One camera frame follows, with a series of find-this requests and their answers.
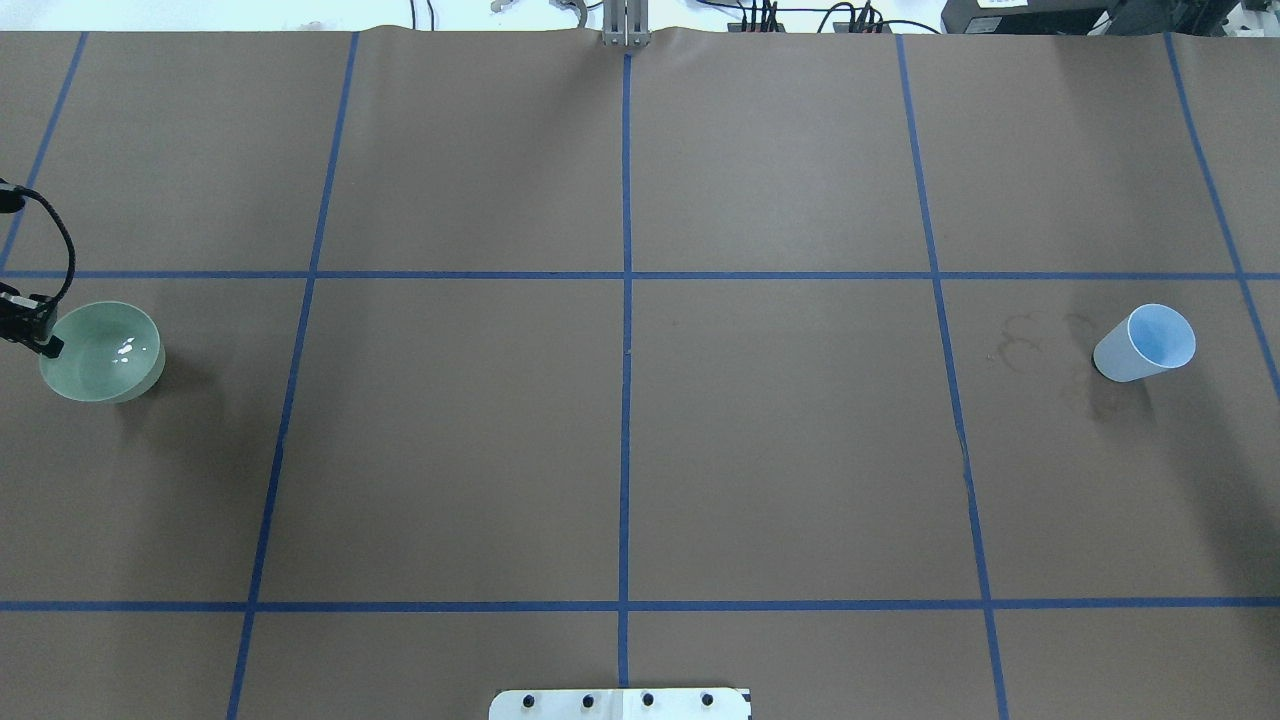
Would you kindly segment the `mint green ceramic bowl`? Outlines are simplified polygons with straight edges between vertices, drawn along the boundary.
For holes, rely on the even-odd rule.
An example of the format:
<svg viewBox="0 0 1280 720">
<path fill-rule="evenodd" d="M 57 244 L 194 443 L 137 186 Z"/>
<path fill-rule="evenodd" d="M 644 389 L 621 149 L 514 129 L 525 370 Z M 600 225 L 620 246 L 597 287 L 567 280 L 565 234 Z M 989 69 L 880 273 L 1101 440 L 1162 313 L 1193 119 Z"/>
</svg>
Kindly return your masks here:
<svg viewBox="0 0 1280 720">
<path fill-rule="evenodd" d="M 123 404 L 160 379 L 166 350 L 155 320 L 120 301 L 87 304 L 52 325 L 61 341 L 56 357 L 38 360 L 44 383 L 56 395 L 83 404 Z"/>
</svg>

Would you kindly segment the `light blue plastic cup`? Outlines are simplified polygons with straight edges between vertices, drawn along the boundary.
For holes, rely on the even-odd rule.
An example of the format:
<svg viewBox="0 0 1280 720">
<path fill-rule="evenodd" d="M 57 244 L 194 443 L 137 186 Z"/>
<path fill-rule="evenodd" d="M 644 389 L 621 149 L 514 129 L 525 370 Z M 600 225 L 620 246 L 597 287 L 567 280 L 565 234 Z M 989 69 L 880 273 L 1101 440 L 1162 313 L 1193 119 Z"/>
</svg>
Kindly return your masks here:
<svg viewBox="0 0 1280 720">
<path fill-rule="evenodd" d="M 1105 378 L 1128 383 L 1176 370 L 1196 356 L 1190 323 L 1162 304 L 1133 309 L 1093 348 L 1092 363 Z"/>
</svg>

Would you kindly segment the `black box with label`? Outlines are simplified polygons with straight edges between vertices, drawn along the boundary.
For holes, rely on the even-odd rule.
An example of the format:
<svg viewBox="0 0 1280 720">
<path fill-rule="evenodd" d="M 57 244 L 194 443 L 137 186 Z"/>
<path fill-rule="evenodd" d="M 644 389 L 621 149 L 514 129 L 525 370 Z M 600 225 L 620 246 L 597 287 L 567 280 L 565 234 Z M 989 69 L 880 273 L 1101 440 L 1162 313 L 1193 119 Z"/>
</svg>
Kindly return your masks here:
<svg viewBox="0 0 1280 720">
<path fill-rule="evenodd" d="M 1110 22 L 1110 1 L 946 1 L 948 35 L 1088 35 Z"/>
</svg>

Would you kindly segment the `aluminium frame post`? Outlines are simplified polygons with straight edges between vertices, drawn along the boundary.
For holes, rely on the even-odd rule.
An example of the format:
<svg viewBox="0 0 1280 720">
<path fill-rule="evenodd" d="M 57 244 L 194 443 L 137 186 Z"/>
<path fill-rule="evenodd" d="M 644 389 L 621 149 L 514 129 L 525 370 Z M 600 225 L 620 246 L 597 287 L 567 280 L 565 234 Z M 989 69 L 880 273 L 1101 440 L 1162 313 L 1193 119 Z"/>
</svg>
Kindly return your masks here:
<svg viewBox="0 0 1280 720">
<path fill-rule="evenodd" d="M 602 42 L 607 47 L 645 47 L 652 40 L 648 0 L 602 1 Z"/>
</svg>

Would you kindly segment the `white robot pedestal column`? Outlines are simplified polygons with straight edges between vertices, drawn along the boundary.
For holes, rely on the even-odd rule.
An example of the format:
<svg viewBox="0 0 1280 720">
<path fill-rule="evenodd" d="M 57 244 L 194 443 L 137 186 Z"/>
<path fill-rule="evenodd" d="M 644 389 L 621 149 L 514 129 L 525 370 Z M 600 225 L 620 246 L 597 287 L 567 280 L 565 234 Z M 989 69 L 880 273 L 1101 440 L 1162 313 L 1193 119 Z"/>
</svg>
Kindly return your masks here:
<svg viewBox="0 0 1280 720">
<path fill-rule="evenodd" d="M 489 719 L 751 719 L 748 691 L 730 687 L 517 689 L 490 702 Z"/>
</svg>

